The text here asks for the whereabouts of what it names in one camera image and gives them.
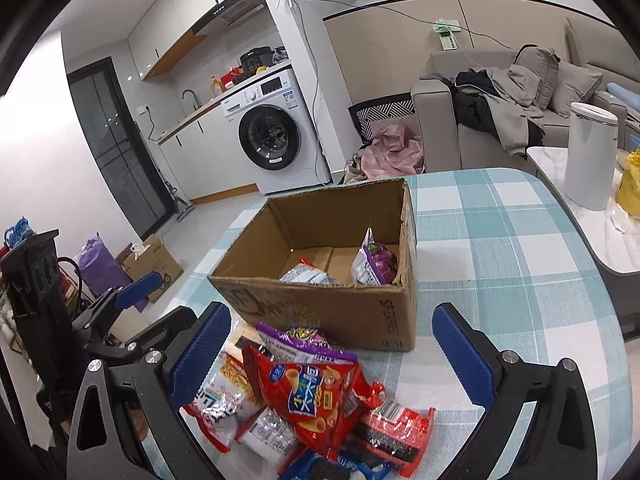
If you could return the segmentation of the white trash bin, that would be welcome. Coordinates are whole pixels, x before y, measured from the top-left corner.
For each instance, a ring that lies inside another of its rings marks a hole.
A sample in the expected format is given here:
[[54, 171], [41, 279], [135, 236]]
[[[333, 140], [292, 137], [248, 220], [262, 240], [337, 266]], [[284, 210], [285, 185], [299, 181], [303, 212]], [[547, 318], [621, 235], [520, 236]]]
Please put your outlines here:
[[578, 206], [605, 210], [611, 195], [618, 141], [618, 119], [589, 103], [570, 103], [570, 136], [564, 192]]

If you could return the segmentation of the grey sofa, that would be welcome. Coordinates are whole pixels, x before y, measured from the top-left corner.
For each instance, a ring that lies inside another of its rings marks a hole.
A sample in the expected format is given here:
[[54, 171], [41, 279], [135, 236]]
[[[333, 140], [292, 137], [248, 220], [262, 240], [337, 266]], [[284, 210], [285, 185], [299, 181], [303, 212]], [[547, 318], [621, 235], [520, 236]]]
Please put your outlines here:
[[529, 148], [567, 146], [574, 103], [612, 113], [627, 148], [639, 113], [612, 91], [639, 90], [638, 55], [616, 30], [574, 18], [565, 43], [567, 58], [536, 44], [432, 53], [411, 88], [426, 170], [530, 171]]

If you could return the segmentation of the red chip bag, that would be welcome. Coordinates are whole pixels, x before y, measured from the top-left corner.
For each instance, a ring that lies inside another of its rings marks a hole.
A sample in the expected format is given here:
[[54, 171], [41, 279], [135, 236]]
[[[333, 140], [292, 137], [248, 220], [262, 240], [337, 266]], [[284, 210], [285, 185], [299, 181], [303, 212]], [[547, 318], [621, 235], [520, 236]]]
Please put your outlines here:
[[385, 387], [368, 382], [357, 363], [279, 362], [255, 347], [244, 348], [242, 355], [256, 396], [307, 448], [332, 462], [361, 416], [386, 398]]

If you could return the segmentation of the kitchen faucet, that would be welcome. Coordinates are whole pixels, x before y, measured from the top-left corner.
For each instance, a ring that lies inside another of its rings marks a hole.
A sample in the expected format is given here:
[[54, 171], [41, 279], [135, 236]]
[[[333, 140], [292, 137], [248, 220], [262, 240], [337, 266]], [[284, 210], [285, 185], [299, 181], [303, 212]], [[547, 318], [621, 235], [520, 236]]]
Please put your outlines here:
[[183, 90], [181, 93], [183, 102], [188, 103], [192, 108], [192, 112], [197, 112], [202, 107], [202, 102], [198, 95], [191, 89]]

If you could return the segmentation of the white power strip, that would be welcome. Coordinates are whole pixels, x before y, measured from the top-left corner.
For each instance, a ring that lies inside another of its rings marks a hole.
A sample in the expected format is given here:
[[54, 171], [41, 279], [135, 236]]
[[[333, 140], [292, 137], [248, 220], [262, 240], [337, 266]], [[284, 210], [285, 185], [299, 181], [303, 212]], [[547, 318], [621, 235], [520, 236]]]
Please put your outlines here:
[[457, 50], [458, 43], [454, 34], [461, 32], [460, 23], [457, 20], [443, 20], [441, 18], [433, 24], [433, 30], [439, 36], [442, 50]]

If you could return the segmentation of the red black noodle packet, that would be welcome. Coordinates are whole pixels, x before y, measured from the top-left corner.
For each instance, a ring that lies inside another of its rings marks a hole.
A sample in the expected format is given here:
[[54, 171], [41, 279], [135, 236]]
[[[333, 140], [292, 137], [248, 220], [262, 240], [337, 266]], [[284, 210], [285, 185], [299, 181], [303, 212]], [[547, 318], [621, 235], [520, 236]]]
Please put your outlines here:
[[367, 452], [392, 462], [402, 478], [420, 466], [434, 428], [436, 410], [424, 414], [387, 399], [363, 414], [348, 440]]

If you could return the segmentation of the blue cookie packet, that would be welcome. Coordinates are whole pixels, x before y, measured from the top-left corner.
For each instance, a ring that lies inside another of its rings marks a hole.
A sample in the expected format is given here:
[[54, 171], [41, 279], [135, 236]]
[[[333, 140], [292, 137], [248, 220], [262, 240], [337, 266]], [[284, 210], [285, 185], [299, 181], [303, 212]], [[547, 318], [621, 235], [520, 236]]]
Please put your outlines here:
[[331, 462], [314, 451], [300, 454], [288, 468], [279, 474], [281, 480], [376, 480], [385, 479], [395, 465], [379, 458], [360, 460], [355, 455], [341, 453], [336, 462]]

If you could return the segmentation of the grey snack packet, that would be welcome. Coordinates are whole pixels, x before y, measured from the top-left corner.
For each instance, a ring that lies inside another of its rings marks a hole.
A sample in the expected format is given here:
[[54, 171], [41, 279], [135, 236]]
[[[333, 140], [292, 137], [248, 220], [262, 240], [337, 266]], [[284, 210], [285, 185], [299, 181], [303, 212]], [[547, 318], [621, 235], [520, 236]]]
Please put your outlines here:
[[340, 284], [326, 271], [317, 268], [307, 259], [300, 257], [295, 266], [283, 274], [279, 281], [286, 284], [306, 284], [319, 286], [337, 286]]

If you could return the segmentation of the beige wafer packet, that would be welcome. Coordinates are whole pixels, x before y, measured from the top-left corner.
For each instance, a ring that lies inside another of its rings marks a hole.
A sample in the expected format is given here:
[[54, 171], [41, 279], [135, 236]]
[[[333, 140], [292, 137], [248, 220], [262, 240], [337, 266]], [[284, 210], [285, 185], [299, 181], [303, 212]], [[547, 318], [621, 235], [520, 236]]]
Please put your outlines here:
[[259, 348], [264, 342], [253, 326], [238, 325], [228, 336], [222, 350], [238, 362], [243, 362], [243, 349], [246, 347]]

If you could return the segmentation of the red box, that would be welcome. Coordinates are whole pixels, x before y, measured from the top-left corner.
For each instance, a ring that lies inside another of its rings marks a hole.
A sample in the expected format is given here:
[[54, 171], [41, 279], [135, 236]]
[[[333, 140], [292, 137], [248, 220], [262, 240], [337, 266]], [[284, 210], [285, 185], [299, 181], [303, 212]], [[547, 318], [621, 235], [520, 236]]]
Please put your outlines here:
[[222, 88], [224, 88], [224, 90], [228, 90], [233, 86], [240, 84], [245, 78], [246, 75], [244, 74], [244, 70], [242, 69], [242, 67], [235, 66], [230, 68], [228, 73], [225, 73], [220, 77], [220, 82]]

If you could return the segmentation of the grey clothes pile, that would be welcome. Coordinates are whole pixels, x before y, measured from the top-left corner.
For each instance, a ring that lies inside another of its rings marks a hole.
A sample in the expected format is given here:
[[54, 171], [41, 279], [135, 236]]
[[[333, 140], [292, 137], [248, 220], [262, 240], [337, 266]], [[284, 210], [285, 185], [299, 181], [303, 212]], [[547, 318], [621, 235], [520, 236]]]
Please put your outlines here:
[[536, 123], [539, 78], [526, 67], [470, 68], [452, 81], [454, 117], [459, 125], [493, 136], [510, 156], [526, 156], [546, 134]]

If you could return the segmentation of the purple plastic bag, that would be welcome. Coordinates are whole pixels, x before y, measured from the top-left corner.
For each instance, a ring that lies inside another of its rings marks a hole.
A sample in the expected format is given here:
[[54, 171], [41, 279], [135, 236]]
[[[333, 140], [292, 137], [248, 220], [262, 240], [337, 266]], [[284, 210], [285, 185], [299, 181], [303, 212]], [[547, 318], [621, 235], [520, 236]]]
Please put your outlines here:
[[107, 289], [126, 287], [134, 282], [122, 270], [122, 266], [105, 246], [99, 234], [86, 241], [75, 261], [79, 266], [82, 281], [96, 298]]

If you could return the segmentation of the white washing machine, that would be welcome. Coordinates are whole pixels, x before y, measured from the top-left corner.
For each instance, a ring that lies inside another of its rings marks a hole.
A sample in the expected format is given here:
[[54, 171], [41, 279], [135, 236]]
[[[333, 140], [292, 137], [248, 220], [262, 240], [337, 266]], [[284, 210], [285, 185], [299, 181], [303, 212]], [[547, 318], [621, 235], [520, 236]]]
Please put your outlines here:
[[264, 195], [332, 182], [314, 121], [292, 67], [252, 82], [221, 104]]

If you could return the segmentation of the range hood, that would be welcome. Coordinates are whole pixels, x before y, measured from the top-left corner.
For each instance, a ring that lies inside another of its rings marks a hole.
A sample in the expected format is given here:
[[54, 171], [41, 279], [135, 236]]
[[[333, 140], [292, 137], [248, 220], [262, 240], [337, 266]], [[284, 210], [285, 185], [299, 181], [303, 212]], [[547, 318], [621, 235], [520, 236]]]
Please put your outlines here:
[[265, 0], [224, 0], [207, 11], [192, 27], [194, 36], [216, 36], [239, 26], [264, 10]]

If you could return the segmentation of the white red snack packet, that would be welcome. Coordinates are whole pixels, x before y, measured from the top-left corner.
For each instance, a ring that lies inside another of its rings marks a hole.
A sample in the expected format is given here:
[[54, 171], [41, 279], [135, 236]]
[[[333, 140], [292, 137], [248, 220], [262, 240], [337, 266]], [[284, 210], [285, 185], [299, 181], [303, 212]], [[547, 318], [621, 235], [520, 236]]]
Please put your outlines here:
[[243, 364], [221, 352], [209, 378], [193, 401], [183, 407], [195, 418], [207, 440], [221, 453], [228, 453], [243, 425], [262, 410], [245, 374]]

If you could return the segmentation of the yellow plastic bag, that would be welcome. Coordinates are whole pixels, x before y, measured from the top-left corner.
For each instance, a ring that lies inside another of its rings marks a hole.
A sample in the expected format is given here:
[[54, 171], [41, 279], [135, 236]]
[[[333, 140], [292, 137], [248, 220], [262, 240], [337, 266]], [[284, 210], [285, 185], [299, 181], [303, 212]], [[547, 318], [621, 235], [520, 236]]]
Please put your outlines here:
[[635, 150], [626, 157], [616, 202], [631, 217], [640, 217], [640, 152]]

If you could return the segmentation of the white marble side table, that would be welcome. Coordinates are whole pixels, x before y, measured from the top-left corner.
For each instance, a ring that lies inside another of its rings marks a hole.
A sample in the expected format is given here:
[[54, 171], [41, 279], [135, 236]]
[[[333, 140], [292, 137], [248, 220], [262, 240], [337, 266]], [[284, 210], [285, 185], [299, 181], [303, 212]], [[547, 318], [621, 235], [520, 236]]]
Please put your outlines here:
[[639, 220], [629, 217], [616, 203], [615, 195], [623, 171], [614, 169], [611, 195], [605, 210], [594, 211], [577, 205], [564, 192], [566, 148], [529, 148], [527, 157], [556, 200], [573, 221], [593, 259], [605, 270], [623, 278], [639, 274]]

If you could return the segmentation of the black glass door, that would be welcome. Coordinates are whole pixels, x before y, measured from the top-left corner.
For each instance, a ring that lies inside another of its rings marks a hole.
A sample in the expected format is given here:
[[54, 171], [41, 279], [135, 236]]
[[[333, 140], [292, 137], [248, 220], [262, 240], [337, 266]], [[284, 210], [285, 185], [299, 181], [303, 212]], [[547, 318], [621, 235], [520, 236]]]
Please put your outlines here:
[[170, 219], [175, 204], [130, 114], [113, 62], [104, 58], [78, 68], [67, 80], [96, 166], [144, 240]]

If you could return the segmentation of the yellow bottle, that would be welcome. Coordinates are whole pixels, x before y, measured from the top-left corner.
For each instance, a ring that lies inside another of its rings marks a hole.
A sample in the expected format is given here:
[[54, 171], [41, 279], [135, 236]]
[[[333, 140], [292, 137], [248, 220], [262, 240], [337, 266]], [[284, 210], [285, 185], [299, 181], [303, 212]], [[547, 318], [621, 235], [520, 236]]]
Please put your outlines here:
[[217, 77], [213, 77], [210, 80], [210, 88], [212, 89], [214, 96], [221, 96], [224, 93], [224, 85]]

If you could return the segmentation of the white kitchen cabinet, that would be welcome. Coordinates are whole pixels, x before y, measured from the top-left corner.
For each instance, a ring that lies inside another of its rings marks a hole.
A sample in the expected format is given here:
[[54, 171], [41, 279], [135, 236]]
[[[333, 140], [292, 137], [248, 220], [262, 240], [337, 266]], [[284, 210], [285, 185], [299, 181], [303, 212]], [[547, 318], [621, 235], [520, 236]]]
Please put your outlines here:
[[173, 133], [160, 149], [188, 200], [257, 188], [257, 170], [242, 151], [238, 132], [221, 106]]

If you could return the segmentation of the teal checked tablecloth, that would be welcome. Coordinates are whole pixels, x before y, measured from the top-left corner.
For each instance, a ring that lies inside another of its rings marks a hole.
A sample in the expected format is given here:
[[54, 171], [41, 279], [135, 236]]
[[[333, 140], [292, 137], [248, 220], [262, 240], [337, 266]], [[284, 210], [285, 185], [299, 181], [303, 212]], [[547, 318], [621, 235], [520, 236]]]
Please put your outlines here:
[[361, 357], [366, 375], [399, 403], [435, 412], [416, 476], [439, 477], [482, 414], [433, 335], [433, 311], [449, 302], [501, 350], [529, 363], [577, 364], [598, 475], [614, 477], [634, 447], [629, 365], [610, 296], [567, 214], [541, 180], [515, 169], [421, 174], [407, 185], [416, 220], [416, 346]]

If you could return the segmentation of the patterned laundry basket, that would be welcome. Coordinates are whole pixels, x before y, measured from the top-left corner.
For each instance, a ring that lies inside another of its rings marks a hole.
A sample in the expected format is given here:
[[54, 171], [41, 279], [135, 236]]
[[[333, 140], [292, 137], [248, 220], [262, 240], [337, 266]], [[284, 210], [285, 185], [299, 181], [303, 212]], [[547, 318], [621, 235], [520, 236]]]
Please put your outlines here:
[[382, 96], [354, 104], [348, 109], [350, 119], [363, 144], [372, 140], [374, 125], [378, 122], [398, 122], [408, 119], [412, 122], [416, 114], [409, 92]]

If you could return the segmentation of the white clear wrapped packet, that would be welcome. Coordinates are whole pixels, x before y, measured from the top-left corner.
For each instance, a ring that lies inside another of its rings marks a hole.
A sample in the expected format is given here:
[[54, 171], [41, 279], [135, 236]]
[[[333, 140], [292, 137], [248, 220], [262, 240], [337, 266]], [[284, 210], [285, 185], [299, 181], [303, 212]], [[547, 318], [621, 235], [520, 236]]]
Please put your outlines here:
[[298, 447], [293, 428], [271, 408], [264, 408], [248, 420], [235, 440], [278, 467], [284, 465]]

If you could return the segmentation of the pink cloth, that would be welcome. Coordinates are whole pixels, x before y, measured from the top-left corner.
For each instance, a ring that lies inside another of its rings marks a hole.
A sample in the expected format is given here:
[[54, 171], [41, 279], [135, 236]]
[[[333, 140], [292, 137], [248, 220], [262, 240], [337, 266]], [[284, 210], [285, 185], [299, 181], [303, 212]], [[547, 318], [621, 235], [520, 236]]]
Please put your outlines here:
[[360, 168], [368, 179], [422, 174], [422, 142], [404, 124], [385, 126], [372, 134], [371, 143], [362, 150]]

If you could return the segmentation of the grey square cushion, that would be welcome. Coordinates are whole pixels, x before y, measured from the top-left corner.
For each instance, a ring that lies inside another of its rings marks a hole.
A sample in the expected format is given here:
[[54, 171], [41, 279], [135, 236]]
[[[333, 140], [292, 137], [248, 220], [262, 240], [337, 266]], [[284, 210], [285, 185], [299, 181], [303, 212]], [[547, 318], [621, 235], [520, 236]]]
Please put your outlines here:
[[559, 116], [569, 118], [570, 104], [587, 102], [600, 87], [602, 77], [597, 70], [561, 60], [549, 107]]

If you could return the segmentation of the brown cardboard box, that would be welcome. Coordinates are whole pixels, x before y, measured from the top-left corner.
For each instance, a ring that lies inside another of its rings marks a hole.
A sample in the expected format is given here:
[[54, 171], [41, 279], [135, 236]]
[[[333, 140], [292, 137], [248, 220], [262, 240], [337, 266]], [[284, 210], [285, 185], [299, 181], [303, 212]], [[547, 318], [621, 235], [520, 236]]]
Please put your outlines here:
[[[350, 267], [367, 228], [397, 256], [391, 285], [352, 281]], [[280, 282], [300, 257], [340, 284]], [[386, 179], [271, 197], [208, 279], [247, 323], [311, 327], [344, 347], [407, 352], [416, 343], [415, 261], [409, 183]]]

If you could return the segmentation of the small cardboard floor box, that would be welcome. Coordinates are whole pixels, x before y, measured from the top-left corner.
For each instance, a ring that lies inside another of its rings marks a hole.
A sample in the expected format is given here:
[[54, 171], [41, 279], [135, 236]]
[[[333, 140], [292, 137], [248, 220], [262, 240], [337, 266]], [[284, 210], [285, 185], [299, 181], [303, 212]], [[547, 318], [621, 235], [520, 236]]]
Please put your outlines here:
[[134, 281], [144, 278], [151, 272], [160, 274], [162, 284], [149, 296], [151, 302], [159, 300], [183, 274], [182, 267], [168, 252], [164, 240], [158, 235], [149, 236], [141, 244], [131, 244], [128, 256], [120, 265]]

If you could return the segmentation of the purple yellow snack bag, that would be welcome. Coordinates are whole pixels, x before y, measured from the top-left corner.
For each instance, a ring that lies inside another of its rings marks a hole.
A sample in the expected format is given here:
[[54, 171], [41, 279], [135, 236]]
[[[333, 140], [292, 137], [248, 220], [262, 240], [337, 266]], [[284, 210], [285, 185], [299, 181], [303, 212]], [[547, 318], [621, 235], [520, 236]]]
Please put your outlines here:
[[262, 345], [278, 362], [306, 364], [357, 363], [355, 353], [334, 349], [316, 328], [299, 327], [281, 332], [258, 322], [256, 332]]

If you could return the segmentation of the light blue pillow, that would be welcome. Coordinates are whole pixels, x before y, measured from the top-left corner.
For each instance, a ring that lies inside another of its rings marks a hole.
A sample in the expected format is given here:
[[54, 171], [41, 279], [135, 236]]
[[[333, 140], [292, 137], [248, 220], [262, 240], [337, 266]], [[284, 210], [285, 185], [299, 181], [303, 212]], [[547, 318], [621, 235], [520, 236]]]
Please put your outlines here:
[[608, 90], [608, 93], [611, 93], [612, 96], [615, 96], [617, 99], [624, 102], [627, 106], [634, 110], [640, 110], [639, 93], [628, 90], [615, 82], [609, 82], [606, 85], [606, 90]]

